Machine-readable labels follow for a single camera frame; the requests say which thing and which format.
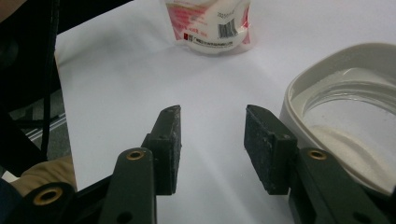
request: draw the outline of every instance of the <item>white plastic bag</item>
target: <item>white plastic bag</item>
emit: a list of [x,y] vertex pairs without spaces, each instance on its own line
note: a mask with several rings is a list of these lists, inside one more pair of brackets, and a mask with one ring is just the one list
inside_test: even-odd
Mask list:
[[177,42],[218,54],[250,44],[250,0],[162,0]]

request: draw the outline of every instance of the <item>white table surface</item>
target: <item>white table surface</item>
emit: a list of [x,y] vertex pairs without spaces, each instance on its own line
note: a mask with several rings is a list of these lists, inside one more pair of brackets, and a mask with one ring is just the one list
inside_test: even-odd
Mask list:
[[244,150],[246,106],[279,115],[306,68],[366,42],[396,44],[393,0],[252,0],[255,46],[224,57],[171,41],[159,0],[136,0],[58,36],[78,188],[110,175],[160,111],[181,105],[177,193],[157,197],[159,223],[292,223],[286,197],[268,196]]

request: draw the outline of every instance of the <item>screw hole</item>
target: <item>screw hole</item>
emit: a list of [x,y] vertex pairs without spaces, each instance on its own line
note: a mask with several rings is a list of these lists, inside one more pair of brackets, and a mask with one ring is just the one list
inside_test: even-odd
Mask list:
[[59,187],[44,189],[35,196],[33,204],[47,205],[53,203],[58,200],[62,196],[62,194],[63,191]]
[[308,155],[311,158],[313,158],[315,160],[319,160],[319,161],[324,161],[324,160],[327,159],[327,155],[325,153],[321,152],[321,151],[318,151],[318,150],[310,150],[308,152]]
[[128,223],[132,219],[133,219],[133,216],[130,212],[123,212],[123,213],[119,214],[119,216],[117,217],[117,223],[120,223],[120,224]]
[[364,224],[372,223],[371,219],[362,213],[354,212],[353,217],[360,223],[364,223]]
[[137,160],[142,159],[142,157],[144,157],[144,156],[145,156],[145,153],[142,151],[133,151],[133,152],[129,153],[126,158],[130,161],[137,161]]

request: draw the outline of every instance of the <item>tan cloth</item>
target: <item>tan cloth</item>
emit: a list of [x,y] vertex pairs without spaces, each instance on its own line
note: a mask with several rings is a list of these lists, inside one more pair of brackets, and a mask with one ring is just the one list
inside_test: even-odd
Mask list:
[[24,197],[33,189],[53,182],[64,182],[77,190],[71,156],[62,157],[55,161],[41,162],[25,171],[20,179],[10,184]]

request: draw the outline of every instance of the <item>white bowl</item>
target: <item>white bowl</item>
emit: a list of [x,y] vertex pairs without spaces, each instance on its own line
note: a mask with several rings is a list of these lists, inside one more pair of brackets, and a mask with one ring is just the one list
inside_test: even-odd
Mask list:
[[299,147],[330,151],[359,182],[396,185],[396,46],[362,44],[315,64],[287,88],[280,119]]

